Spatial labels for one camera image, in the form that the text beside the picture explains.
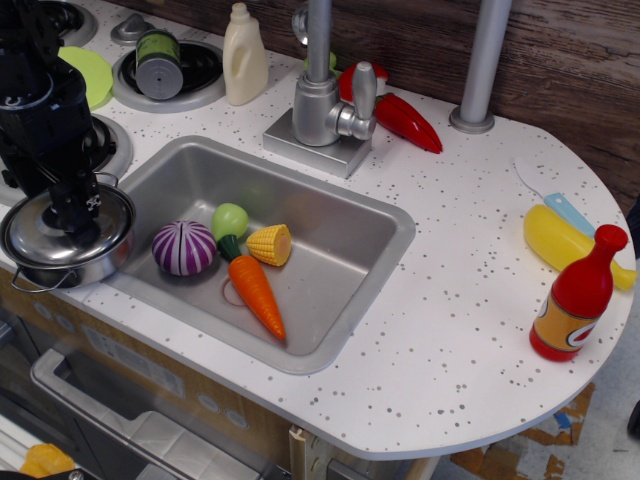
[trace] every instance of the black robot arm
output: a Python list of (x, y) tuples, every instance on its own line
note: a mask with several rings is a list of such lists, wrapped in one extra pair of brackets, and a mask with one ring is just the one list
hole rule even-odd
[(3, 176), (30, 198), (48, 189), (55, 227), (75, 234), (98, 214), (98, 142), (84, 79), (58, 57), (61, 44), (37, 0), (0, 0)]

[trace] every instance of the ketchup bottle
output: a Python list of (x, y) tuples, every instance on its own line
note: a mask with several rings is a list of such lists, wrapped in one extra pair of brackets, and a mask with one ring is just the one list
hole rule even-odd
[(574, 358), (604, 313), (613, 293), (611, 261), (628, 242), (615, 225), (602, 225), (586, 257), (568, 265), (553, 282), (529, 333), (531, 345), (544, 358)]

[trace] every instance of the silver pot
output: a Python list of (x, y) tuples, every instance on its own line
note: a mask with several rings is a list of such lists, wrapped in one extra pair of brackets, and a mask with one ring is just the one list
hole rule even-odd
[[(99, 234), (79, 241), (52, 228), (43, 218), (51, 206), (48, 192), (16, 204), (0, 224), (0, 247), (18, 269), (11, 284), (27, 293), (74, 288), (102, 280), (129, 258), (133, 249), (135, 208), (127, 195), (100, 184)], [(20, 274), (43, 287), (17, 285)]]

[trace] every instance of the burner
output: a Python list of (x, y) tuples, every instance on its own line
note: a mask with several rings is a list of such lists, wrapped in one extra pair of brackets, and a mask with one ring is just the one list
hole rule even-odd
[(84, 46), (98, 30), (95, 17), (79, 5), (49, 0), (42, 0), (40, 5), (67, 47)]
[[(133, 160), (133, 147), (127, 132), (113, 120), (93, 115), (93, 125), (98, 141), (102, 145), (101, 152), (91, 158), (91, 168), (96, 173), (105, 173), (121, 179)], [(5, 166), (0, 159), (0, 170)], [(109, 179), (100, 178), (102, 183), (112, 184)], [(22, 190), (7, 186), (0, 180), (0, 203), (13, 206), (25, 197)]]
[(135, 51), (113, 66), (113, 96), (135, 110), (177, 113), (208, 105), (224, 95), (220, 49), (205, 43), (181, 41), (180, 57), (184, 83), (175, 97), (154, 100), (140, 92), (135, 80)]

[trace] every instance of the blue knife handle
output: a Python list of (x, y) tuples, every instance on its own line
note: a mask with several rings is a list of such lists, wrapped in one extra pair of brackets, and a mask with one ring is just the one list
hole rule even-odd
[(544, 203), (588, 237), (593, 238), (596, 234), (593, 225), (561, 193), (547, 195), (544, 197)]

